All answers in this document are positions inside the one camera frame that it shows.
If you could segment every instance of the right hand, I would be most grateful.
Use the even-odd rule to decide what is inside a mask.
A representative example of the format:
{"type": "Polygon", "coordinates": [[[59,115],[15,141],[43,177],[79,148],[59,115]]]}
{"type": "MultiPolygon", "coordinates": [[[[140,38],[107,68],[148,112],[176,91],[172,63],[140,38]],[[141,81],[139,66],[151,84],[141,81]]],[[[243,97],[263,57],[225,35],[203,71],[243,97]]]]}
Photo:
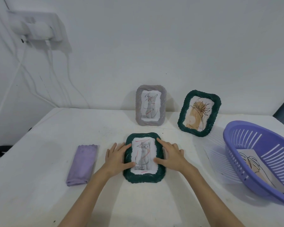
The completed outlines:
{"type": "Polygon", "coordinates": [[[184,157],[184,150],[179,150],[176,143],[170,144],[157,138],[157,141],[166,149],[168,159],[154,158],[154,162],[161,164],[169,169],[173,169],[182,173],[190,163],[184,157]]]}

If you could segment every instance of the picture frame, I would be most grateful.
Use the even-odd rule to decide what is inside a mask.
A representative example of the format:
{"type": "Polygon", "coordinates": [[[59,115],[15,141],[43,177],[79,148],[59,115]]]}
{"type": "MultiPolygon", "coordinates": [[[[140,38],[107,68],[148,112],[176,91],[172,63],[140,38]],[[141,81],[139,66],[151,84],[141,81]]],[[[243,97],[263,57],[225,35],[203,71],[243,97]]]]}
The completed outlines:
{"type": "Polygon", "coordinates": [[[156,140],[157,133],[133,133],[126,139],[132,144],[124,155],[124,163],[136,162],[136,166],[123,171],[123,176],[130,183],[157,183],[166,173],[163,165],[156,164],[155,157],[164,159],[162,145],[156,140]]]}
{"type": "Polygon", "coordinates": [[[219,96],[193,90],[185,97],[178,127],[184,132],[204,137],[210,133],[220,106],[219,96]]]}
{"type": "Polygon", "coordinates": [[[166,89],[141,85],[136,91],[136,121],[140,126],[161,126],[165,120],[166,89]]]}

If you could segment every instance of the power outlet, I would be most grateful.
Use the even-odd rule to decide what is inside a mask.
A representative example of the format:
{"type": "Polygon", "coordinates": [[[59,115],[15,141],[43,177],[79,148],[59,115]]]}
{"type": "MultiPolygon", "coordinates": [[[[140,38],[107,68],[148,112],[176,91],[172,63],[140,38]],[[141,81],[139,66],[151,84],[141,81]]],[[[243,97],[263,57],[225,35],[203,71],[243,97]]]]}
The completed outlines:
{"type": "Polygon", "coordinates": [[[38,21],[45,22],[52,28],[53,37],[51,41],[62,41],[62,31],[60,27],[60,19],[55,13],[31,12],[31,11],[10,11],[8,10],[9,20],[19,20],[24,22],[30,29],[27,35],[28,40],[43,40],[35,33],[34,24],[38,21]]]}

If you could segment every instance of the dark green picture frame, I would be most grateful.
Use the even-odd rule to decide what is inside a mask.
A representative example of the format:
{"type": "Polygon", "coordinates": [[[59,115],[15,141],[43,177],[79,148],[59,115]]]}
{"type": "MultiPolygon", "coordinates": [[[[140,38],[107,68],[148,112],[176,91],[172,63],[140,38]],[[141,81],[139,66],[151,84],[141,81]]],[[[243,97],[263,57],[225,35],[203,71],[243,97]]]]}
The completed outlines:
{"type": "Polygon", "coordinates": [[[180,117],[179,117],[179,120],[178,120],[178,127],[182,131],[191,133],[191,134],[198,136],[198,137],[204,137],[204,136],[206,136],[210,133],[210,131],[213,127],[213,124],[216,120],[216,117],[218,115],[220,106],[221,106],[221,99],[220,99],[219,96],[217,96],[215,94],[209,94],[209,93],[193,90],[193,91],[189,92],[187,94],[187,96],[185,97],[184,104],[183,104],[183,107],[181,109],[180,117]],[[211,99],[214,102],[212,109],[211,109],[211,114],[210,114],[209,118],[207,119],[206,127],[203,131],[197,131],[196,129],[191,129],[191,128],[188,128],[188,127],[183,125],[183,122],[184,122],[185,116],[186,116],[186,112],[189,109],[190,100],[194,96],[198,96],[200,98],[208,98],[208,99],[211,99]]]}
{"type": "MultiPolygon", "coordinates": [[[[133,133],[129,135],[129,137],[126,139],[125,145],[128,145],[132,143],[134,138],[145,138],[145,137],[151,137],[155,139],[155,145],[157,148],[157,158],[164,159],[163,154],[163,148],[162,145],[157,141],[157,138],[160,138],[157,133],[151,132],[151,133],[133,133]]],[[[124,156],[124,163],[130,163],[131,162],[131,154],[133,152],[132,147],[128,148],[125,152],[124,156]]],[[[166,168],[163,165],[158,164],[158,171],[156,174],[134,174],[130,171],[131,168],[126,169],[123,171],[123,175],[130,183],[157,183],[161,181],[166,173],[166,168]]]]}

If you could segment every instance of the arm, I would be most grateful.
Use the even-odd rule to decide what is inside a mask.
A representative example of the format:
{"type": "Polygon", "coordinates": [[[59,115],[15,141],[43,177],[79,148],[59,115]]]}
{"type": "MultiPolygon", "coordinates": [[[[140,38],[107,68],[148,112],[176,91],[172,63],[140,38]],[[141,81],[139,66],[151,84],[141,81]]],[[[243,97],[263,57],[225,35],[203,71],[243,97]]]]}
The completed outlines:
{"type": "Polygon", "coordinates": [[[184,151],[176,143],[170,144],[157,138],[168,153],[168,159],[154,161],[167,168],[179,171],[195,192],[211,227],[244,227],[199,173],[198,169],[184,158],[184,151]]]}
{"type": "Polygon", "coordinates": [[[115,143],[111,149],[107,149],[105,164],[92,176],[84,191],[58,227],[84,227],[106,182],[121,171],[135,166],[135,163],[122,163],[124,153],[131,144],[125,146],[123,143],[117,149],[116,146],[115,143]]]}

